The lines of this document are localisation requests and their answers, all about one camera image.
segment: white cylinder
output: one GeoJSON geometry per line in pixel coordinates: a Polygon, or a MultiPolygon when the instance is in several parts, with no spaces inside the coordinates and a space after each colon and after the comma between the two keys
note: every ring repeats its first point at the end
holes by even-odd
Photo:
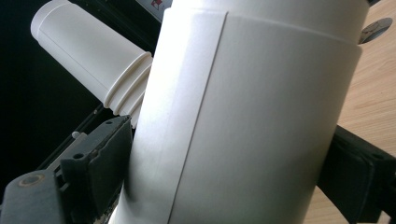
{"type": "Polygon", "coordinates": [[[174,1],[115,223],[302,223],[367,10],[357,0],[174,1]]]}
{"type": "Polygon", "coordinates": [[[137,123],[152,58],[66,0],[40,8],[31,25],[38,43],[115,115],[137,123]]]}

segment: dark background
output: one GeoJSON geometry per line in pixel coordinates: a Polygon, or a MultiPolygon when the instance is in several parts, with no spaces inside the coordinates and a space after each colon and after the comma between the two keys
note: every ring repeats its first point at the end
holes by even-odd
{"type": "MultiPolygon", "coordinates": [[[[9,181],[37,169],[56,148],[67,147],[73,131],[88,133],[112,117],[106,109],[89,127],[78,130],[101,103],[32,37],[33,16],[47,2],[0,3],[0,202],[9,181]]],[[[161,25],[135,0],[71,2],[140,48],[155,50],[161,25]]]]}

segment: wooden surface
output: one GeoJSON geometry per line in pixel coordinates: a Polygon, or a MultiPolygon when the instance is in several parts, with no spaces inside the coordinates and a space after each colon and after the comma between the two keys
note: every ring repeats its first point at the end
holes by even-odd
{"type": "MultiPolygon", "coordinates": [[[[364,27],[383,18],[393,24],[378,38],[362,44],[361,55],[338,124],[396,157],[396,1],[381,0],[370,8],[364,27]]],[[[383,214],[378,223],[388,223],[383,214]]],[[[347,223],[316,189],[308,223],[347,223]]]]}

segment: wooden table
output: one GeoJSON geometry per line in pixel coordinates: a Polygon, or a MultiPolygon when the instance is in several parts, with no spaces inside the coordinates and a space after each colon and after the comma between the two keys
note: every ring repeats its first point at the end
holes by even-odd
{"type": "MultiPolygon", "coordinates": [[[[378,38],[362,44],[363,54],[352,79],[338,124],[396,157],[396,1],[370,8],[364,27],[384,18],[393,24],[378,38]]],[[[347,223],[316,188],[305,222],[347,223]]],[[[389,223],[383,214],[378,223],[389,223]]]]}

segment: metal screw head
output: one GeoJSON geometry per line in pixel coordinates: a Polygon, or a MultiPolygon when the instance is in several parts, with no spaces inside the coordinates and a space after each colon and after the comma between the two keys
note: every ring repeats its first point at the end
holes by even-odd
{"type": "Polygon", "coordinates": [[[40,183],[45,178],[44,175],[30,175],[20,181],[19,186],[23,188],[31,187],[35,184],[40,183]]]}

